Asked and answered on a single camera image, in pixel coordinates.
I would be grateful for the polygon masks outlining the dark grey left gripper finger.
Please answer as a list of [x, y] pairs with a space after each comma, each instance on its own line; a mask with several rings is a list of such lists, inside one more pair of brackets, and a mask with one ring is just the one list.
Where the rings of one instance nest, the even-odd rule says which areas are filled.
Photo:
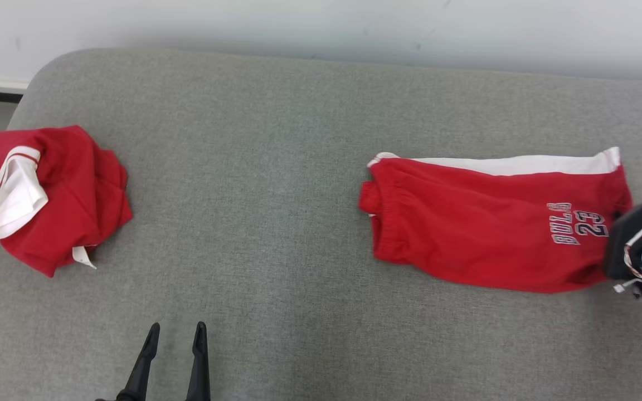
[[128, 377], [127, 384], [123, 390], [117, 394], [116, 400], [146, 400], [150, 367], [157, 355], [160, 329], [161, 327], [158, 322], [151, 325], [143, 347], [133, 366], [132, 373], [130, 373]]
[[211, 400], [211, 372], [209, 351], [207, 347], [207, 327], [203, 321], [198, 322], [193, 339], [193, 368], [186, 400]]

